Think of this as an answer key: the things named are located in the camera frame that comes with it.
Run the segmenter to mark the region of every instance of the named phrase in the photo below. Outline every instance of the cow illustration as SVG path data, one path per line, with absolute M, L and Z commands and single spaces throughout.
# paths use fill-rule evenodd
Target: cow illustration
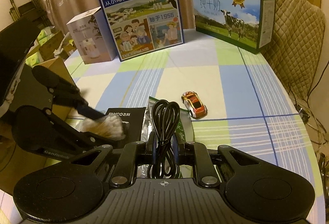
M 166 0 L 167 3 L 170 3 L 175 9 L 177 9 L 177 2 L 176 0 Z
M 237 34 L 239 35 L 239 38 L 237 40 L 243 38 L 244 21 L 239 18 L 230 16 L 229 14 L 231 12 L 228 12 L 227 10 L 220 10 L 220 11 L 223 13 L 225 18 L 225 24 L 228 30 L 228 37 L 231 37 L 232 29 L 233 27 L 235 27 L 237 29 Z

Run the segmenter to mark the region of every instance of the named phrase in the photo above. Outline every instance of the nutrition label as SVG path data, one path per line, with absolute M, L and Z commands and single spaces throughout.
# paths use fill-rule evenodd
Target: nutrition label
M 274 8 L 275 0 L 267 0 L 263 2 L 263 17 L 261 37 L 259 40 L 259 47 L 271 42 L 273 24 L 274 24 Z

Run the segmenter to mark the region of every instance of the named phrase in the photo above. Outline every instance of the table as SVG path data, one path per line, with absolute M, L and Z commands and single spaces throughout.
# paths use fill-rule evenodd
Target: table
M 192 90 L 208 108 L 193 120 L 195 141 L 210 149 L 228 144 L 302 175 L 315 189 L 308 216 L 325 223 L 324 196 L 316 157 L 302 119 L 261 54 L 251 54 L 194 30 L 185 44 L 124 62 L 85 65 L 76 51 L 65 62 L 89 105 L 143 107 L 148 97 L 176 101 Z M 74 125 L 81 119 L 69 116 Z

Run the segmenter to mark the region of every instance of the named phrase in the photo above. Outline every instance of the silver screw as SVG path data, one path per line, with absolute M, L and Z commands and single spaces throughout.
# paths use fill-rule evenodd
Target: silver screw
M 206 176 L 201 179 L 201 181 L 206 185 L 211 185 L 217 183 L 218 179 L 213 176 Z
M 124 184 L 124 183 L 126 183 L 128 180 L 127 180 L 127 178 L 125 178 L 125 177 L 123 177 L 123 176 L 116 176 L 116 177 L 114 177 L 113 179 L 112 179 L 112 182 L 114 183 L 114 184 L 118 184 L 118 185 L 120 185 L 120 184 Z

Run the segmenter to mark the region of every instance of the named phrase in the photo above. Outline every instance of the toy car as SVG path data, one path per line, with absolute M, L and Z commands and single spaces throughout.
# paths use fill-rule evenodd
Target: toy car
M 206 106 L 200 101 L 198 94 L 193 91 L 184 92 L 182 102 L 185 104 L 190 116 L 200 118 L 207 114 Z

